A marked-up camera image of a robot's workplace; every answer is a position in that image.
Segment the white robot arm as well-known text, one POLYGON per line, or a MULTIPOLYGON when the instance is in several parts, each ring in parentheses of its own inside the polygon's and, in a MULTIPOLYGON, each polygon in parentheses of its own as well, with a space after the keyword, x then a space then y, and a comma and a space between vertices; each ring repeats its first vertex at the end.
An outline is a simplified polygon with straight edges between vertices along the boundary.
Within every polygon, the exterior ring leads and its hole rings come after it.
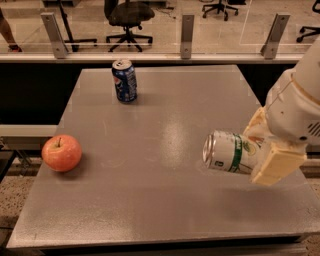
POLYGON ((309 145, 320 145, 320 39, 282 73, 244 135, 262 140, 250 181, 266 186, 303 165, 309 145))

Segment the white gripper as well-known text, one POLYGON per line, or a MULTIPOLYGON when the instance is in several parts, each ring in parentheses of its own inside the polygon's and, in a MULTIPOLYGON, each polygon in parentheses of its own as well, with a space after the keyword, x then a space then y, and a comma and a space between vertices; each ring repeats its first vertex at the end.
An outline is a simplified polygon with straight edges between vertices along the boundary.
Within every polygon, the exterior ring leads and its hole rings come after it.
POLYGON ((306 161, 305 143, 320 144, 320 84, 315 75, 284 71, 269 90, 265 108, 256 110, 243 134, 264 137, 268 127, 275 136, 291 142, 262 144, 250 181, 264 186, 278 183, 306 161))

